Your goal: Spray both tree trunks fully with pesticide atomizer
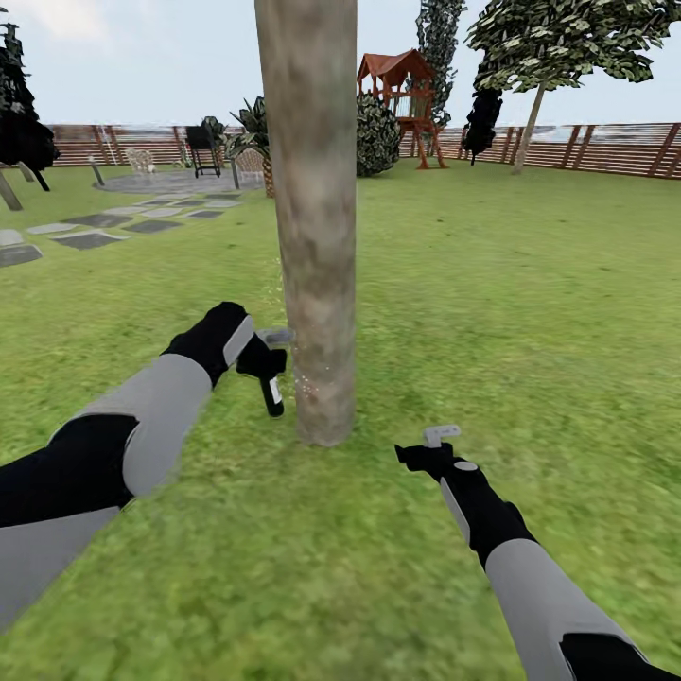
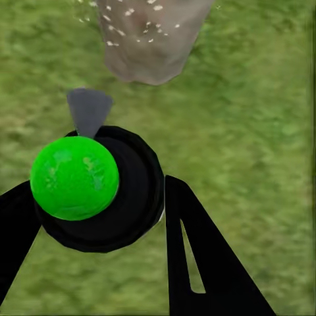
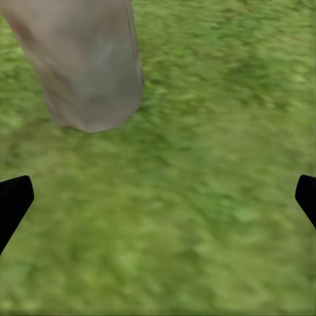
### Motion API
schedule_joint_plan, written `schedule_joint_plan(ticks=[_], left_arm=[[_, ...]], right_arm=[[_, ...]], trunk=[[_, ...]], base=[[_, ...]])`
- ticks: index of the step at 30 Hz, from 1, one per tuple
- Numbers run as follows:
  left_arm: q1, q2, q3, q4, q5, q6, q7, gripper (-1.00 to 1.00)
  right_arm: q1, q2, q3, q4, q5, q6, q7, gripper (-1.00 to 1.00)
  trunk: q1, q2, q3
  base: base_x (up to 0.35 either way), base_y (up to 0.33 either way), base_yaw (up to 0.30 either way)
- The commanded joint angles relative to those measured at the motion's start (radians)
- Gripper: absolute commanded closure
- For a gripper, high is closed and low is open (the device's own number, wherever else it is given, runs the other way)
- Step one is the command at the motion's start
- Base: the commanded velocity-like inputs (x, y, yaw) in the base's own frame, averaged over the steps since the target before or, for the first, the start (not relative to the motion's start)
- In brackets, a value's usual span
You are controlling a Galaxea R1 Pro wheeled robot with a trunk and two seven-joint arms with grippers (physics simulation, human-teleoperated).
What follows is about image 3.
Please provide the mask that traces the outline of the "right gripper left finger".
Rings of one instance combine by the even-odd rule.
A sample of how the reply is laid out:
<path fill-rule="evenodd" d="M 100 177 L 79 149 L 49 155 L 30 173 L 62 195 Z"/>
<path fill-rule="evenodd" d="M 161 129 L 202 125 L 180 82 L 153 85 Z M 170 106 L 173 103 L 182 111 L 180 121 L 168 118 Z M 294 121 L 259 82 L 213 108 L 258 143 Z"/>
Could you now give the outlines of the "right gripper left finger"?
<path fill-rule="evenodd" d="M 34 201 L 28 175 L 0 182 L 0 254 Z"/>

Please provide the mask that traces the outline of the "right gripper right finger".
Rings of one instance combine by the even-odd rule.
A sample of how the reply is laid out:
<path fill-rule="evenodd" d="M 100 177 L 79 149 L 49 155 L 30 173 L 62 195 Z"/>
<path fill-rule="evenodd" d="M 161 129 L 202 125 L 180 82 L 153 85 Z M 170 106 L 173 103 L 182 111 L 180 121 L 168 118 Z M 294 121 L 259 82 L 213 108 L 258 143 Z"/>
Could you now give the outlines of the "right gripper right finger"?
<path fill-rule="evenodd" d="M 301 175 L 296 187 L 295 198 L 316 228 L 316 178 Z"/>

